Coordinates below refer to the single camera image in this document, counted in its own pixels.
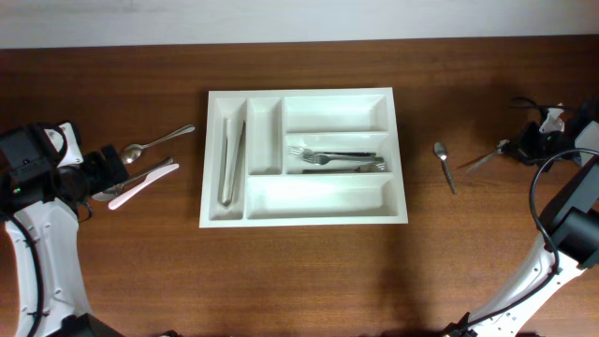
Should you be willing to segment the silver metal tongs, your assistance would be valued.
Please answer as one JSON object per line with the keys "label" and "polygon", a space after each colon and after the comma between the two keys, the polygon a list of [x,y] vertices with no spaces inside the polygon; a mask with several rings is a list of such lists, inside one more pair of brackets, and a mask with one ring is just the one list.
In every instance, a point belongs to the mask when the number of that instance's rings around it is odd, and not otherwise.
{"label": "silver metal tongs", "polygon": [[245,121],[243,119],[225,118],[224,164],[219,195],[219,202],[224,207],[228,207],[233,200],[244,129]]}

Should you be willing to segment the small silver spoon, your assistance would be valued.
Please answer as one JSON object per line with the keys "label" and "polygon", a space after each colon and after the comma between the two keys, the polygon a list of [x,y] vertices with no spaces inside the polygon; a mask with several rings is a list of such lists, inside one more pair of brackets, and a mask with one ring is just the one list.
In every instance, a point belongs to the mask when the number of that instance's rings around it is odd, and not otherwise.
{"label": "small silver spoon", "polygon": [[435,153],[435,155],[440,159],[441,161],[441,165],[444,171],[444,174],[446,176],[446,180],[447,183],[449,185],[450,191],[453,195],[457,194],[457,188],[455,185],[455,181],[453,179],[453,176],[451,174],[450,168],[447,164],[447,156],[448,156],[448,152],[447,152],[447,148],[445,147],[445,145],[441,142],[435,142],[433,145],[433,151]]}
{"label": "small silver spoon", "polygon": [[496,145],[495,149],[488,154],[482,155],[475,160],[472,160],[468,163],[465,163],[460,166],[460,169],[466,169],[467,173],[471,173],[488,163],[493,157],[502,154],[504,152],[504,148],[509,143],[508,139],[502,139]]}

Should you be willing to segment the silver fork diagonal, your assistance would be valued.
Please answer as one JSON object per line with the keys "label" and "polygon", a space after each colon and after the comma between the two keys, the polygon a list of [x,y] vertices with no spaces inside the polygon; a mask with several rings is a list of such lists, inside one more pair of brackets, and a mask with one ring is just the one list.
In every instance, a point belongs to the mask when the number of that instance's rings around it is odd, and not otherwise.
{"label": "silver fork diagonal", "polygon": [[293,154],[295,156],[313,155],[313,154],[346,155],[346,156],[355,156],[355,157],[374,157],[374,156],[376,156],[376,153],[318,152],[318,151],[310,150],[308,148],[295,147],[295,146],[288,147],[287,152],[289,154]]}

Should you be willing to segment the silver fork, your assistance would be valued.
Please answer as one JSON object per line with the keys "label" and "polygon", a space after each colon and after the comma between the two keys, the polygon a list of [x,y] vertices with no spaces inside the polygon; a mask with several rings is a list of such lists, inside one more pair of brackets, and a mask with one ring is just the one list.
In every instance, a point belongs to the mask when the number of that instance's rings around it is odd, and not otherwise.
{"label": "silver fork", "polygon": [[299,157],[304,162],[324,166],[331,162],[350,162],[360,164],[379,164],[385,159],[377,156],[347,156],[347,155],[328,155],[328,154],[302,154]]}

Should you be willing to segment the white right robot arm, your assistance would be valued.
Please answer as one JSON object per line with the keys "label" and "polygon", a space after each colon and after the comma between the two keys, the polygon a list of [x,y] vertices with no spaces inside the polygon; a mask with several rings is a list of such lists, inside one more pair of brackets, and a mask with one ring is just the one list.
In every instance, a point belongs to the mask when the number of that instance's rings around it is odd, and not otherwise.
{"label": "white right robot arm", "polygon": [[[539,122],[526,124],[512,139],[500,141],[497,154],[535,166],[529,207],[539,234],[523,264],[487,303],[443,330],[448,337],[520,336],[522,328],[563,286],[598,263],[598,101],[578,108],[542,105],[513,98],[512,108],[538,110]],[[547,204],[535,206],[542,174],[557,162],[580,169]]]}

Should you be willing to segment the silver fork tines down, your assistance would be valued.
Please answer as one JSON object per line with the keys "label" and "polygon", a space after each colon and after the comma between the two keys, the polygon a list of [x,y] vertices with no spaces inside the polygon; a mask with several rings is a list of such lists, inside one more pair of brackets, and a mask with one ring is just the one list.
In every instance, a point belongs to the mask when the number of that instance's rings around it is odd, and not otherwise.
{"label": "silver fork tines down", "polygon": [[302,174],[370,173],[386,172],[386,163],[371,163],[353,168],[304,169]]}

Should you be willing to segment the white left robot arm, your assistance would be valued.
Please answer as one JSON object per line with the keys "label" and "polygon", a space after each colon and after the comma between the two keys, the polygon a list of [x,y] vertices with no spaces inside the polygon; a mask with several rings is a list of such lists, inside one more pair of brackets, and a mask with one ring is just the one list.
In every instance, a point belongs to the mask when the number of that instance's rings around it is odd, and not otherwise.
{"label": "white left robot arm", "polygon": [[80,270],[79,208],[128,174],[113,146],[82,154],[70,122],[1,136],[1,224],[15,254],[19,336],[114,336],[93,315]]}

